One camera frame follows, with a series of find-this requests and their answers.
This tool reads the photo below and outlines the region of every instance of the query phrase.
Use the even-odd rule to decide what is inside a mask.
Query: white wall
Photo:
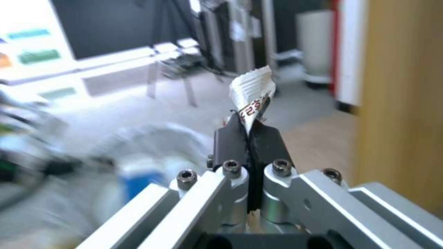
[[[367,0],[340,1],[337,100],[360,105]]]

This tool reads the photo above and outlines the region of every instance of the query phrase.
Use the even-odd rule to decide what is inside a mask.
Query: wooden panel
[[[443,1],[369,1],[355,183],[443,215]]]

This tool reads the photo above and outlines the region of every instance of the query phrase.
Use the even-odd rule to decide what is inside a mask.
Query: hex socket screw
[[[181,190],[190,190],[197,182],[197,174],[191,170],[182,170],[177,174],[177,186]]]
[[[335,182],[338,185],[342,184],[342,175],[340,171],[333,169],[333,168],[326,168],[322,170],[323,174],[327,176],[329,179],[331,179],[333,182]]]
[[[291,175],[291,168],[292,163],[285,159],[276,159],[272,163],[272,172],[281,177]]]
[[[214,167],[214,155],[209,154],[206,156],[206,167],[212,169]]]
[[[223,175],[229,179],[239,178],[241,175],[241,165],[236,160],[227,160],[222,164]]]

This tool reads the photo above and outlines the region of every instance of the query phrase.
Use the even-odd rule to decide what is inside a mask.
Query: crumpled paper
[[[265,66],[238,76],[229,86],[229,95],[248,135],[254,120],[263,119],[263,112],[276,91],[271,75],[271,69]]]

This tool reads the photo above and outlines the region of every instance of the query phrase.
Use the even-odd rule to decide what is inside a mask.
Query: gray carpet
[[[125,81],[132,87],[124,86],[125,89],[120,90],[120,93],[128,93],[124,97],[57,114],[70,124],[62,138],[67,151],[74,154],[88,152],[99,139],[119,128],[149,123],[177,123],[212,137],[214,130],[221,126],[222,118],[229,116],[229,110],[235,108],[229,98],[230,78],[224,78],[224,83],[220,83],[213,74],[204,70],[191,76],[198,105],[195,108],[188,105],[181,79],[159,78],[156,99],[151,99],[146,96],[145,71],[135,71],[132,74],[120,72],[122,76],[112,73],[94,78],[97,84],[94,88],[102,90],[110,89],[109,84],[121,86]],[[300,65],[286,66],[279,75],[278,94],[264,115],[266,125],[285,132],[296,125],[334,113],[334,100],[327,90],[311,90],[305,86]]]

